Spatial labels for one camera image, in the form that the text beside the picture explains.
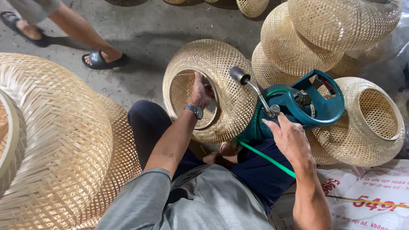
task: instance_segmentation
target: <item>grey shirt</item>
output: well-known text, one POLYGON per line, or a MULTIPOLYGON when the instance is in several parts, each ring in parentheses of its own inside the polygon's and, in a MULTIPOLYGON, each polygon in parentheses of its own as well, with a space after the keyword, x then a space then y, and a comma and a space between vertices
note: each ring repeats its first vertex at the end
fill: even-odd
POLYGON ((204 165, 171 182, 149 169, 129 180, 105 212, 103 229, 272 230, 258 198, 229 170, 204 165))

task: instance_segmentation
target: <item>man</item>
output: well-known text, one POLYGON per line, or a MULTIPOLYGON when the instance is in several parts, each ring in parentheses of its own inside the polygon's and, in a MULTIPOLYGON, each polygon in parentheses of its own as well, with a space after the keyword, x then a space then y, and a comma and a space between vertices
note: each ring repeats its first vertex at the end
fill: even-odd
MULTIPOLYGON (((204 109, 212 95, 202 84, 202 75, 195 72, 195 77, 190 105, 204 109)), ((139 101, 131 108, 128 120, 144 172, 125 184, 96 230, 273 229, 266 213, 293 178, 247 150, 238 153, 237 164, 231 156, 223 157, 230 159, 230 170, 197 159, 187 146, 200 112, 187 107, 173 124, 157 104, 139 101)), ((281 128, 265 121, 274 141, 254 147, 294 169, 297 229, 332 229, 305 133, 283 114, 279 122, 281 128)))
POLYGON ((112 69, 128 63, 127 56, 102 39, 89 22, 61 0, 7 0, 25 19, 13 12, 0 13, 3 23, 38 47, 50 45, 49 37, 36 24, 49 17, 66 34, 99 51, 85 54, 82 62, 95 70, 112 69))

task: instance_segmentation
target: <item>black slide sandal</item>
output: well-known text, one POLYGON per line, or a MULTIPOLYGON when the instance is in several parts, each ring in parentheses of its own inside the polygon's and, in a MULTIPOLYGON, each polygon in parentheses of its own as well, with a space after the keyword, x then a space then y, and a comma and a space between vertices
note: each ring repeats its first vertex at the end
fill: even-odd
POLYGON ((19 30, 16 26, 16 22, 18 20, 20 20, 18 18, 18 16, 13 13, 13 12, 9 12, 9 11, 4 11, 1 12, 0 14, 1 20, 3 21, 4 25, 6 25, 8 28, 12 29, 14 32, 18 33, 20 36, 22 36, 25 39, 28 39, 31 43, 33 43, 34 45, 41 47, 41 48, 45 48, 48 47, 51 43, 49 41, 49 37, 45 34, 43 34, 42 30, 39 28, 39 31, 41 33, 41 39, 40 40, 32 40, 31 38, 27 37, 26 35, 24 35, 21 30, 19 30))
POLYGON ((122 57, 120 59, 113 61, 111 63, 106 63, 101 55, 101 51, 95 51, 90 54, 84 54, 81 60, 86 67, 93 70, 111 70, 115 67, 125 66, 129 62, 128 56, 126 54, 122 54, 122 57), (89 65, 88 63, 85 62, 85 57, 88 55, 90 56, 92 65, 89 65))

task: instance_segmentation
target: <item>knee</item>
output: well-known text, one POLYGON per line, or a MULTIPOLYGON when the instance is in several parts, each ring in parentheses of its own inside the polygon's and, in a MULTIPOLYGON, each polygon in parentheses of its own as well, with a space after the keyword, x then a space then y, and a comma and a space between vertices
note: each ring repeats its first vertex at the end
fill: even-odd
POLYGON ((156 103, 140 100, 133 104, 133 106, 128 111, 128 117, 141 117, 145 115, 148 111, 152 110, 156 106, 159 106, 156 103))

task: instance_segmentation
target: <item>watch face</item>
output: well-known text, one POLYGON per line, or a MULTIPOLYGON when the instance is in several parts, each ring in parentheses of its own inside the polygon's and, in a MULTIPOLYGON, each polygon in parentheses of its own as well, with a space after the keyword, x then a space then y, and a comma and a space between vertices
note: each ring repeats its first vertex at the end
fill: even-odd
POLYGON ((201 120, 203 118, 203 110, 200 108, 198 109, 198 119, 201 120))

